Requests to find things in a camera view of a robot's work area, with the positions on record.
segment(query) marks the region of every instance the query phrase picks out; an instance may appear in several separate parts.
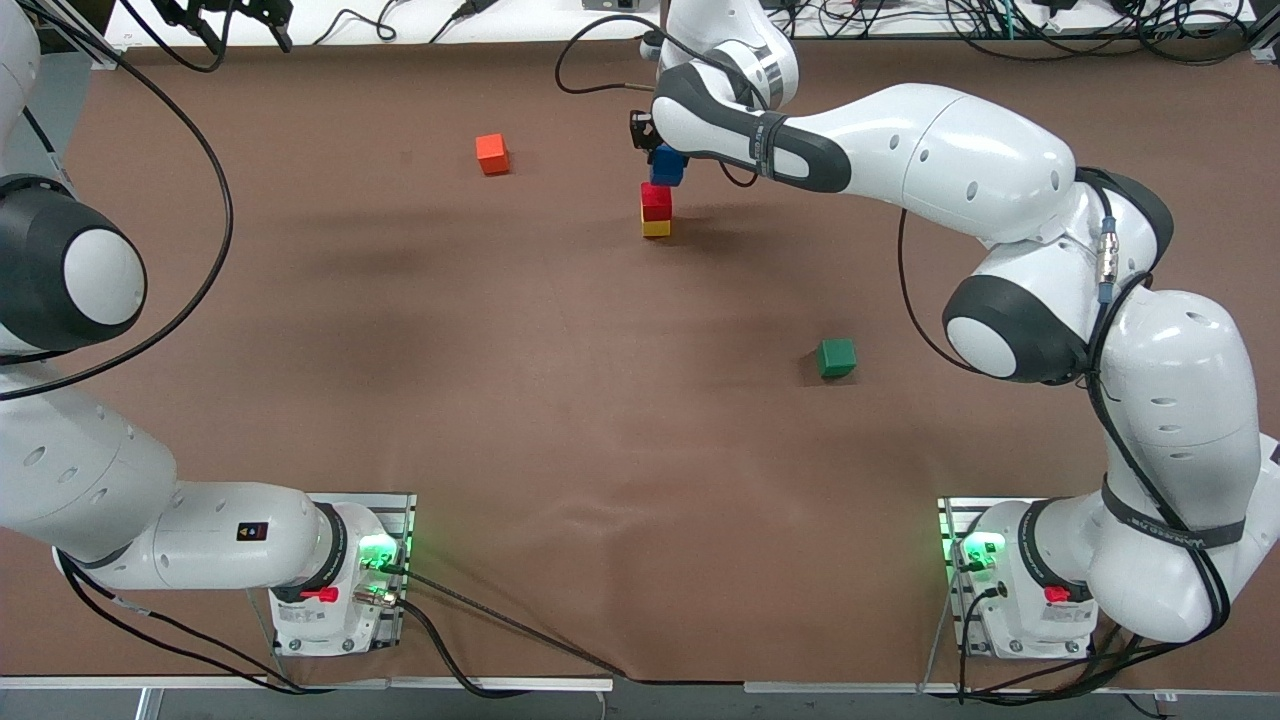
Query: brown table surface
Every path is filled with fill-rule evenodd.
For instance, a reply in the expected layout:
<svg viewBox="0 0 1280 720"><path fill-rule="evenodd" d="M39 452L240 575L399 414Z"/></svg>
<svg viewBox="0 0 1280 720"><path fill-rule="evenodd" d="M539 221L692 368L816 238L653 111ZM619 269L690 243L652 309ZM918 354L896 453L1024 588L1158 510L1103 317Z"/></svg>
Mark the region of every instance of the brown table surface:
<svg viewBox="0 0 1280 720"><path fill-rule="evenodd" d="M914 334L896 209L695 163L671 242L640 238L640 94L559 94L558 46L236 49L211 77L140 55L230 177L230 263L170 340L91 383L188 480L419 495L415 565L644 679L914 683L945 592L936 498L1097 487L1083 392L969 377ZM571 82L652 77L634 44L582 49ZM1280 427L1274 69L1144 56L1028 65L959 44L801 44L795 114L899 82L1005 104L1082 164L1147 182L1178 236L1160 287L1211 296L1252 351ZM508 177L481 177L502 132ZM211 173L123 72L95 73L69 155L84 199L151 277L142 327L202 277ZM913 219L913 296L938 310L983 255ZM850 379L813 348L852 337ZM88 361L122 343L83 352ZM204 674L77 605L47 548L5 533L6 675ZM1128 687L1280 691L1268 560L1230 625ZM243 593L131 593L266 657ZM420 597L475 675L591 667ZM173 639L170 633L159 633ZM974 664L974 682L1021 666ZM294 664L305 682L438 676L417 629L394 650ZM954 678L945 648L933 679Z"/></svg>

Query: white round joint cap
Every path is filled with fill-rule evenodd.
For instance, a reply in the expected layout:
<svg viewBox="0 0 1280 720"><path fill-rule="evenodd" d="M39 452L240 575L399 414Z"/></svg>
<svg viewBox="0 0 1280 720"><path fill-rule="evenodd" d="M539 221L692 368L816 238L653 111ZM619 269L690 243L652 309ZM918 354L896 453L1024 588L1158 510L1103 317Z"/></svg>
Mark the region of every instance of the white round joint cap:
<svg viewBox="0 0 1280 720"><path fill-rule="evenodd" d="M995 378L1007 378L1018 370L1018 357L1005 338L973 318L947 323L947 340L966 363Z"/></svg>
<svg viewBox="0 0 1280 720"><path fill-rule="evenodd" d="M63 281L76 307L104 325L132 319L147 288L137 250L106 228L87 229L72 240L63 259Z"/></svg>

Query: stacked blocks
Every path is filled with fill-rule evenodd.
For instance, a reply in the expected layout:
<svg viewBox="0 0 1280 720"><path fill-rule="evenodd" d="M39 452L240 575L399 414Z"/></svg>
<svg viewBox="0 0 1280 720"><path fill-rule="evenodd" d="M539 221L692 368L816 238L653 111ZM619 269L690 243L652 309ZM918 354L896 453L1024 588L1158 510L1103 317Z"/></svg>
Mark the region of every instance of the stacked blocks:
<svg viewBox="0 0 1280 720"><path fill-rule="evenodd" d="M818 343L818 374L824 379L842 378L858 366L854 341L849 338L824 340Z"/></svg>
<svg viewBox="0 0 1280 720"><path fill-rule="evenodd" d="M671 187L640 183L640 228L645 237L671 234Z"/></svg>
<svg viewBox="0 0 1280 720"><path fill-rule="evenodd" d="M476 160L480 160L480 169L486 176L511 172L507 141L502 138L502 133L481 135L476 138Z"/></svg>
<svg viewBox="0 0 1280 720"><path fill-rule="evenodd" d="M663 187L676 187L685 179L689 158L662 143L649 154L649 182Z"/></svg>

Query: orange cube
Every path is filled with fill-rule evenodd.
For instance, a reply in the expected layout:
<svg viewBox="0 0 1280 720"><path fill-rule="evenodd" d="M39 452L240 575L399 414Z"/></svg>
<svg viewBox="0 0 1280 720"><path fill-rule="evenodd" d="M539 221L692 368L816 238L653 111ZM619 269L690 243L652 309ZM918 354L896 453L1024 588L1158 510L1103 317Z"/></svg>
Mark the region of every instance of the orange cube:
<svg viewBox="0 0 1280 720"><path fill-rule="evenodd" d="M476 138L476 160L480 160L480 169L486 176L511 172L507 141L502 138L502 133L481 135Z"/></svg>

